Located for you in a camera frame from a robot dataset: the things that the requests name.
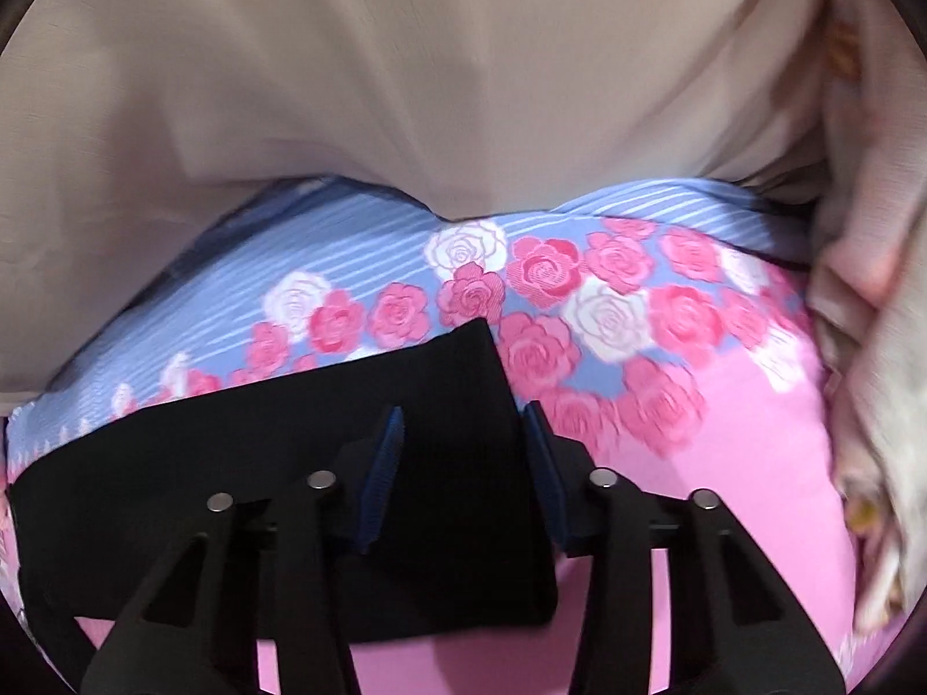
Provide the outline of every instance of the beige fabric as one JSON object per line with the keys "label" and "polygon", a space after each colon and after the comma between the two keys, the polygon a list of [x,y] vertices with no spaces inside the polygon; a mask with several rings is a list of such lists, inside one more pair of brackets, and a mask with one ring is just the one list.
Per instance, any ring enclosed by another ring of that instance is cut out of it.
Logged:
{"label": "beige fabric", "polygon": [[927,586],[927,60],[889,0],[833,0],[825,126],[830,243],[819,315],[837,487],[861,542],[856,627],[911,610]]}
{"label": "beige fabric", "polygon": [[819,5],[38,0],[0,57],[0,392],[254,188],[228,181],[335,172],[457,218],[751,178],[816,121]]}

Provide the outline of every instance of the wrinkled fabric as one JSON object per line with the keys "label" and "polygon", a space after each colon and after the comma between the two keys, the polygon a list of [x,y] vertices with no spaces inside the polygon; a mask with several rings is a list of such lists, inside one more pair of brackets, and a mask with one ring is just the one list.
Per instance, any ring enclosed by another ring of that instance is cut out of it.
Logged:
{"label": "wrinkled fabric", "polygon": [[267,180],[348,175],[458,220],[761,173],[817,121],[821,12],[36,0],[0,56],[0,411]]}
{"label": "wrinkled fabric", "polygon": [[828,45],[833,188],[808,299],[868,633],[927,586],[927,61],[889,0],[833,0]]}
{"label": "wrinkled fabric", "polygon": [[[319,184],[275,188],[208,232],[17,413],[14,511],[27,511],[17,487],[35,485],[54,457],[79,452],[82,434],[113,418],[409,348],[485,317],[519,404],[538,399],[558,434],[646,490],[717,490],[834,655],[847,648],[856,559],[830,481],[805,275],[687,226],[728,243],[777,233],[768,252],[782,253],[782,222],[744,206],[762,202],[731,185],[661,180],[553,211],[448,223],[388,189]],[[275,431],[258,410],[258,425]],[[121,451],[131,457],[138,444],[124,439]],[[75,477],[71,487],[103,484]],[[82,535],[89,510],[74,499],[57,510],[53,499],[37,503],[56,524],[80,524],[66,535]],[[116,522],[108,547],[129,530]],[[26,547],[27,531],[8,532],[11,568],[14,537]],[[57,547],[54,566],[68,575],[98,556],[91,540],[77,541],[80,551],[44,533],[31,538]],[[652,691],[662,692],[672,604],[666,558],[655,567]],[[587,565],[566,562],[558,575],[557,615],[543,630],[356,646],[363,692],[566,693]],[[82,624],[96,642],[110,627],[98,613]],[[260,657],[261,686],[276,692],[271,644]],[[842,663],[856,678],[851,657]]]}

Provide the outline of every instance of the pink rose print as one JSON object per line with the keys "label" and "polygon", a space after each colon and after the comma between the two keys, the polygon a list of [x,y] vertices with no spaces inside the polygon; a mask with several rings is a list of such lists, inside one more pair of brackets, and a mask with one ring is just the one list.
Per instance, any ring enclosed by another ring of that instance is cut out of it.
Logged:
{"label": "pink rose print", "polygon": [[593,232],[589,245],[586,266],[618,294],[637,292],[654,271],[654,260],[632,238]]}
{"label": "pink rose print", "polygon": [[360,344],[363,306],[347,290],[332,290],[309,317],[312,346],[320,353],[349,353]]}
{"label": "pink rose print", "polygon": [[454,278],[441,285],[436,298],[444,326],[460,326],[477,317],[498,324],[504,300],[502,277],[472,262],[454,271]]}
{"label": "pink rose print", "polygon": [[229,386],[244,386],[260,380],[261,377],[254,371],[249,371],[247,368],[237,368],[229,375]]}
{"label": "pink rose print", "polygon": [[674,226],[660,238],[660,249],[676,274],[704,283],[721,280],[715,242],[707,235]]}
{"label": "pink rose print", "polygon": [[147,402],[145,402],[146,408],[154,408],[155,405],[163,405],[165,402],[170,402],[175,399],[173,394],[170,394],[170,389],[162,386],[156,394]]}
{"label": "pink rose print", "polygon": [[615,234],[624,235],[626,238],[634,238],[634,240],[646,240],[656,232],[655,222],[645,220],[622,220],[616,217],[606,217],[601,220],[601,223]]}
{"label": "pink rose print", "polygon": [[724,337],[711,295],[694,287],[669,284],[652,290],[650,322],[657,345],[680,354],[694,366],[711,362]]}
{"label": "pink rose print", "polygon": [[562,303],[581,282],[579,250],[567,240],[519,238],[505,268],[512,289],[541,309]]}
{"label": "pink rose print", "polygon": [[187,394],[191,397],[217,392],[221,388],[222,382],[218,376],[204,373],[197,368],[190,368],[187,372]]}
{"label": "pink rose print", "polygon": [[281,368],[289,355],[289,333],[281,324],[259,321],[251,327],[247,366],[258,379],[266,379]]}
{"label": "pink rose print", "polygon": [[706,401],[686,368],[658,366],[638,356],[625,364],[624,379],[627,393],[618,397],[615,408],[629,434],[663,458],[692,443]]}
{"label": "pink rose print", "polygon": [[733,334],[748,350],[762,345],[769,334],[769,320],[750,298],[725,288],[721,294],[724,308],[721,320],[724,328]]}
{"label": "pink rose print", "polygon": [[769,289],[777,300],[785,300],[791,295],[800,294],[808,289],[808,276],[789,269],[782,269],[768,262],[763,263],[768,276]]}
{"label": "pink rose print", "polygon": [[576,371],[581,358],[567,322],[555,316],[504,317],[499,322],[498,349],[512,389],[523,399],[553,389]]}
{"label": "pink rose print", "polygon": [[110,400],[110,407],[112,408],[113,418],[125,418],[125,416],[136,412],[138,410],[138,401],[132,387],[125,382],[118,385]]}
{"label": "pink rose print", "polygon": [[558,387],[541,394],[539,402],[553,432],[582,442],[593,459],[618,447],[618,412],[611,400]]}
{"label": "pink rose print", "polygon": [[774,326],[788,331],[789,334],[810,334],[811,321],[807,313],[804,311],[795,313],[787,312],[782,302],[773,297],[768,290],[763,290],[763,294],[760,295],[760,300],[763,302],[763,305],[766,306],[769,321]]}
{"label": "pink rose print", "polygon": [[314,371],[318,368],[319,362],[314,354],[303,354],[293,361],[293,372],[303,373],[303,371]]}
{"label": "pink rose print", "polygon": [[407,342],[420,342],[431,328],[425,306],[428,296],[421,287],[392,283],[377,295],[367,319],[367,331],[381,348],[394,350]]}

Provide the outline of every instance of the rose pattern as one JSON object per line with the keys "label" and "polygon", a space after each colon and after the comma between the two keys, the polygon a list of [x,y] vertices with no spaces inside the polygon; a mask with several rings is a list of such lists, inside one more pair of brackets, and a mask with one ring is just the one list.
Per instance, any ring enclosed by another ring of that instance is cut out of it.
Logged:
{"label": "rose pattern", "polygon": [[388,284],[377,295],[377,303],[367,319],[367,331],[374,342],[388,350],[420,342],[431,328],[425,313],[427,306],[428,296],[421,287]]}
{"label": "rose pattern", "polygon": [[437,291],[437,308],[443,326],[461,326],[483,317],[498,324],[505,300],[505,283],[494,271],[484,271],[476,263],[464,264],[454,278]]}
{"label": "rose pattern", "polygon": [[715,241],[701,232],[671,226],[660,238],[660,250],[669,259],[669,265],[676,274],[705,283],[721,280]]}
{"label": "rose pattern", "polygon": [[759,295],[769,285],[766,265],[755,255],[724,246],[717,246],[717,252],[725,276],[742,292]]}
{"label": "rose pattern", "polygon": [[512,390],[528,400],[559,385],[581,358],[567,322],[555,316],[509,314],[499,322],[497,348]]}
{"label": "rose pattern", "polygon": [[161,371],[161,390],[165,400],[182,399],[187,396],[187,376],[190,356],[187,353],[176,353],[170,358],[164,370]]}
{"label": "rose pattern", "polygon": [[762,345],[769,333],[769,320],[757,304],[734,290],[721,291],[721,320],[724,328],[748,350]]}
{"label": "rose pattern", "polygon": [[634,240],[646,240],[656,232],[656,222],[647,220],[623,220],[619,217],[604,217],[601,220],[607,229],[615,232],[616,235],[624,235],[626,238]]}
{"label": "rose pattern", "polygon": [[584,258],[589,271],[615,292],[637,292],[653,272],[654,260],[641,243],[623,235],[593,232]]}
{"label": "rose pattern", "polygon": [[291,271],[264,295],[268,322],[286,327],[292,345],[306,339],[309,317],[325,301],[332,286],[326,278],[306,271]]}
{"label": "rose pattern", "polygon": [[599,394],[558,387],[539,396],[541,408],[558,436],[582,442],[593,459],[618,448],[615,403]]}
{"label": "rose pattern", "polygon": [[799,349],[794,334],[771,326],[766,342],[751,350],[750,357],[766,374],[769,386],[779,394],[786,394],[806,380]]}
{"label": "rose pattern", "polygon": [[650,318],[657,345],[697,367],[711,362],[724,337],[724,325],[711,295],[688,285],[653,289]]}
{"label": "rose pattern", "polygon": [[289,333],[285,326],[259,321],[251,327],[251,344],[247,347],[247,368],[255,379],[267,379],[283,368],[289,356]]}
{"label": "rose pattern", "polygon": [[542,310],[562,303],[581,283],[579,249],[568,240],[527,236],[512,246],[505,269],[509,286]]}
{"label": "rose pattern", "polygon": [[204,373],[198,368],[187,372],[187,395],[191,397],[217,392],[222,388],[221,379],[211,373]]}
{"label": "rose pattern", "polygon": [[627,393],[618,397],[615,408],[631,436],[662,458],[692,443],[706,401],[686,368],[638,356],[625,364],[624,382]]}
{"label": "rose pattern", "polygon": [[304,371],[314,371],[318,366],[319,362],[314,354],[302,354],[293,361],[293,372],[303,373]]}
{"label": "rose pattern", "polygon": [[110,407],[112,408],[113,418],[125,418],[125,416],[138,410],[136,393],[131,385],[122,382],[116,386],[116,391],[113,392],[110,400]]}
{"label": "rose pattern", "polygon": [[561,315],[583,345],[605,363],[619,363],[654,344],[645,291],[621,295],[587,276]]}
{"label": "rose pattern", "polygon": [[309,317],[312,346],[320,353],[349,353],[360,344],[363,306],[346,290],[332,290]]}
{"label": "rose pattern", "polygon": [[[326,275],[291,271],[258,296],[264,316],[251,327],[244,368],[223,368],[220,377],[216,368],[193,368],[192,350],[176,352],[160,372],[158,391],[144,403],[132,384],[143,385],[133,377],[110,387],[114,391],[93,425],[82,418],[62,431],[83,436],[142,404],[403,348],[428,338],[432,324],[455,327],[480,316],[498,326],[499,356],[513,392],[523,400],[542,399],[559,431],[597,453],[616,447],[620,436],[640,440],[660,457],[691,443],[706,401],[681,364],[708,363],[728,334],[777,393],[808,381],[800,358],[802,334],[810,326],[796,275],[675,226],[607,217],[596,226],[603,232],[581,231],[587,234],[577,240],[585,236],[586,243],[579,246],[534,235],[508,243],[492,222],[447,226],[425,246],[428,280],[434,273],[439,287],[409,277],[374,285],[363,294],[365,301],[370,296],[369,311],[347,291],[334,289]],[[667,267],[703,284],[667,285]],[[507,292],[527,303],[516,298],[517,312],[505,315]],[[558,315],[539,312],[552,308]],[[660,354],[649,359],[652,348]],[[196,352],[202,352],[198,345]],[[617,399],[564,386],[587,385],[599,362],[623,366],[626,391]],[[56,428],[50,436],[58,433]],[[62,433],[61,443],[68,440]],[[34,458],[48,448],[39,439]],[[20,470],[30,461],[27,455]]]}
{"label": "rose pattern", "polygon": [[769,321],[788,334],[811,334],[811,320],[808,312],[800,309],[794,313],[787,312],[780,300],[777,300],[768,290],[763,290],[760,302],[766,308]]}
{"label": "rose pattern", "polygon": [[501,271],[508,260],[505,231],[490,220],[447,226],[425,243],[425,261],[441,281],[452,280],[465,264],[479,264],[484,271]]}
{"label": "rose pattern", "polygon": [[260,380],[261,377],[250,368],[235,368],[229,374],[230,387],[249,385],[249,383],[259,382]]}

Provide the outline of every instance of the pink fabric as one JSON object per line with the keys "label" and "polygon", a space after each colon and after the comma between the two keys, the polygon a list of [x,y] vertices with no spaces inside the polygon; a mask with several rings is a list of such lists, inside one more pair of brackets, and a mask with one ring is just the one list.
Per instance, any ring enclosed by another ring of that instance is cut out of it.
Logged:
{"label": "pink fabric", "polygon": [[[516,321],[522,332],[537,326]],[[624,412],[620,420],[625,425],[633,420],[636,430],[620,443],[618,416],[614,409],[599,414],[600,407],[609,407],[601,397],[573,392],[553,399],[548,410],[561,433],[579,434],[592,443],[597,463],[627,474],[644,489],[686,496],[696,487],[710,487],[724,495],[837,655],[851,645],[855,559],[842,527],[840,499],[828,488],[829,444],[816,386],[819,364],[808,338],[800,340],[796,357],[805,380],[784,394],[774,391],[768,369],[743,348],[692,371],[698,393],[684,378],[666,377],[657,364],[629,363],[629,392],[616,406],[620,411],[634,405],[634,412]],[[655,390],[669,395],[666,404],[656,402]],[[686,394],[701,394],[703,400],[685,401]],[[674,407],[686,412],[674,418],[669,413]],[[697,430],[691,427],[693,415],[703,419]],[[691,444],[675,449],[673,443],[688,440],[689,430],[694,431]],[[652,692],[669,680],[665,573],[664,558],[657,554]],[[587,562],[562,561],[558,577],[561,602],[547,629],[356,646],[364,695],[566,693],[589,579]],[[104,622],[82,625],[97,642],[110,628]],[[258,650],[261,687],[279,692],[273,646],[262,643]]]}

